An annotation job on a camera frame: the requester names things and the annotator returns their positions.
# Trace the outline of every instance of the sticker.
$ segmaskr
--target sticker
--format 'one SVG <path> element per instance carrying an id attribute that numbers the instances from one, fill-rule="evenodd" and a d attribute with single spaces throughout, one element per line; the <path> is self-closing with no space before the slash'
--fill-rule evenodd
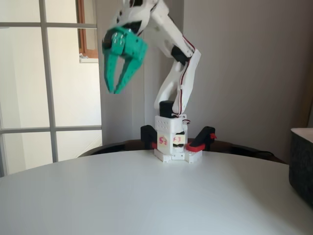
<path id="1" fill-rule="evenodd" d="M 164 136 L 158 138 L 158 143 L 161 145 L 167 145 L 167 139 Z"/>
<path id="2" fill-rule="evenodd" d="M 186 136 L 185 135 L 175 135 L 173 144 L 185 144 L 186 143 Z"/>

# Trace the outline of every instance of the window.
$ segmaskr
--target window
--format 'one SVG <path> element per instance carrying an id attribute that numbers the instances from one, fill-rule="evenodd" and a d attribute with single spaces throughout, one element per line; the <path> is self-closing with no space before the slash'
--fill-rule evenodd
<path id="1" fill-rule="evenodd" d="M 95 4 L 92 0 L 76 0 L 77 22 L 96 22 Z M 88 58 L 98 58 L 97 34 L 94 29 L 78 29 L 79 53 Z"/>
<path id="2" fill-rule="evenodd" d="M 0 0 L 0 13 L 0 177 L 99 147 L 99 64 L 77 59 L 79 45 L 97 57 L 95 0 Z"/>

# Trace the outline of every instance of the red wire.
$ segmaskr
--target red wire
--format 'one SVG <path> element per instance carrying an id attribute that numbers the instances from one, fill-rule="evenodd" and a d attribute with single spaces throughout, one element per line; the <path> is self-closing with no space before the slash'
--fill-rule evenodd
<path id="1" fill-rule="evenodd" d="M 192 45 L 192 44 L 190 43 L 190 41 L 188 41 L 188 39 L 185 38 L 185 36 L 183 36 L 183 38 L 184 38 L 184 40 L 187 41 L 187 43 L 188 43 L 188 44 L 194 49 L 194 51 L 195 51 L 196 48 L 194 47 L 194 45 Z M 185 74 L 186 74 L 186 72 L 187 72 L 187 70 L 188 70 L 189 62 L 190 62 L 190 60 L 188 61 L 187 68 L 186 68 L 185 72 L 183 73 L 183 75 L 182 75 L 182 77 L 181 77 L 181 79 L 180 79 L 180 85 L 182 85 L 183 79 L 184 79 Z M 180 94 L 179 94 L 179 95 L 180 95 L 180 98 L 179 98 L 179 113 L 178 113 L 178 115 L 181 115 L 181 113 L 182 113 L 182 90 L 181 90 L 181 89 L 180 89 Z"/>

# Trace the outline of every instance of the window pane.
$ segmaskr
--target window pane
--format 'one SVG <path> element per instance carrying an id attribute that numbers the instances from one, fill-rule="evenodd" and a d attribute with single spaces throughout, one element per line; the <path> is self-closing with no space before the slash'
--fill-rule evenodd
<path id="1" fill-rule="evenodd" d="M 49 28 L 57 126 L 100 125 L 98 63 L 80 63 L 77 29 Z"/>
<path id="2" fill-rule="evenodd" d="M 98 50 L 96 29 L 86 29 L 86 48 L 88 50 Z"/>
<path id="3" fill-rule="evenodd" d="M 57 132 L 59 161 L 74 159 L 102 145 L 102 132 L 62 131 Z"/>
<path id="4" fill-rule="evenodd" d="M 8 174 L 52 163 L 49 132 L 4 134 Z"/>
<path id="5" fill-rule="evenodd" d="M 45 0 L 47 22 L 96 23 L 95 0 Z"/>
<path id="6" fill-rule="evenodd" d="M 40 22 L 38 0 L 0 0 L 0 22 Z"/>
<path id="7" fill-rule="evenodd" d="M 2 128 L 49 126 L 41 29 L 0 29 Z"/>

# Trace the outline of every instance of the tabletop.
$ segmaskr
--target tabletop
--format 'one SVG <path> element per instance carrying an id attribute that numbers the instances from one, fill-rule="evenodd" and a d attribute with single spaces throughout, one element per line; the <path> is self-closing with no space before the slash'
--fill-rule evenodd
<path id="1" fill-rule="evenodd" d="M 312 235 L 288 170 L 213 152 L 195 164 L 152 151 L 49 164 L 0 179 L 0 234 Z"/>

